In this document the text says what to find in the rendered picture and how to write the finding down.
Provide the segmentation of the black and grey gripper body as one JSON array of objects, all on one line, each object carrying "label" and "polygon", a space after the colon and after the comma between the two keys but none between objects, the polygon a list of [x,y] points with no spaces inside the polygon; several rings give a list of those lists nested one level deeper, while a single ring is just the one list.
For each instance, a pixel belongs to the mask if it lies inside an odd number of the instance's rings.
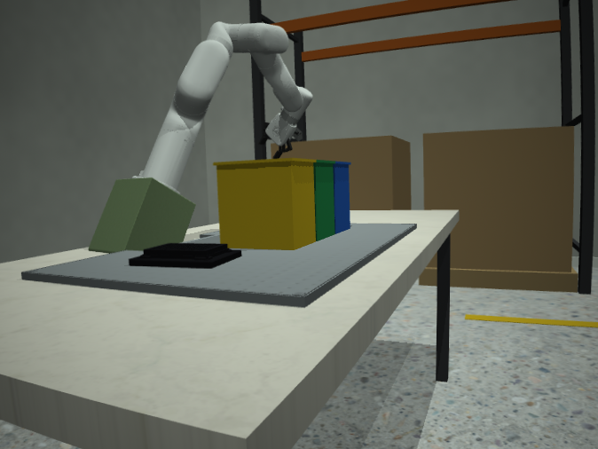
[{"label": "black and grey gripper body", "polygon": [[[282,121],[282,120],[283,121]],[[266,128],[266,134],[278,145],[287,144],[287,140],[293,137],[296,125],[286,122],[278,113]]]}]

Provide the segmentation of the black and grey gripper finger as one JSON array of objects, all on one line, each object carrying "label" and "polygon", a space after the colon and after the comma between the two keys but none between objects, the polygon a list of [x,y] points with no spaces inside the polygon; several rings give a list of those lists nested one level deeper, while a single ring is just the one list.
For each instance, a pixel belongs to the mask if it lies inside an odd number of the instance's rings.
[{"label": "black and grey gripper finger", "polygon": [[274,154],[274,156],[272,157],[273,159],[278,159],[282,155],[282,153],[291,151],[293,149],[292,146],[291,146],[290,139],[287,140],[287,148],[286,148],[285,144],[283,146],[279,146],[279,151],[277,151]]},{"label": "black and grey gripper finger", "polygon": [[261,140],[260,140],[260,142],[259,142],[259,145],[264,145],[264,144],[265,144],[265,142],[267,141],[267,139],[269,138],[269,137],[266,135],[266,133],[265,133],[265,130],[266,130],[266,128],[268,127],[268,125],[269,125],[269,124],[270,124],[269,122],[264,122],[264,127],[263,127],[263,132],[264,132],[264,133],[263,133],[263,136],[262,136],[262,138],[261,138]]}]

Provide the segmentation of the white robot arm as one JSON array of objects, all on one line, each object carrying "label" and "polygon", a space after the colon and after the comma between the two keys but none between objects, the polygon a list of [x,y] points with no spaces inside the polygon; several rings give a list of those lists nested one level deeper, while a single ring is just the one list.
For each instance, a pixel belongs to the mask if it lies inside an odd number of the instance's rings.
[{"label": "white robot arm", "polygon": [[284,53],[287,48],[288,36],[282,27],[265,23],[214,23],[206,41],[197,45],[179,77],[145,169],[132,178],[152,177],[179,193],[185,166],[233,52],[250,52],[283,106],[281,117],[296,125],[313,96],[296,86],[281,56],[274,54]]}]

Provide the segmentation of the blue open-top bin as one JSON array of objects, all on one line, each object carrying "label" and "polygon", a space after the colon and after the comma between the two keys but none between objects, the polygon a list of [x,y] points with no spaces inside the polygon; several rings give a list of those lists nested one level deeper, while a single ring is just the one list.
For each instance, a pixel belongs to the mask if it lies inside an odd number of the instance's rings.
[{"label": "blue open-top bin", "polygon": [[350,162],[336,161],[334,169],[334,234],[350,229]]}]

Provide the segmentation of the yellow open bin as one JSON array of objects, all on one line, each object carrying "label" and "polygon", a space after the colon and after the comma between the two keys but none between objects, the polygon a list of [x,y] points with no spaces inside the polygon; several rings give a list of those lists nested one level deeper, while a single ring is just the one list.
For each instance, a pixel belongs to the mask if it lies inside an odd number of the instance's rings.
[{"label": "yellow open bin", "polygon": [[314,162],[299,158],[213,162],[220,244],[296,250],[316,242]]}]

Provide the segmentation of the green open-top bin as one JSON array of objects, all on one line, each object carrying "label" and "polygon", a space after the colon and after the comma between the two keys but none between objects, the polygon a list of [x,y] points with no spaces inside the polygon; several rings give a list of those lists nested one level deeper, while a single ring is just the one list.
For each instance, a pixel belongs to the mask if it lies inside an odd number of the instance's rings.
[{"label": "green open-top bin", "polygon": [[333,164],[335,161],[313,163],[316,241],[334,235]]}]

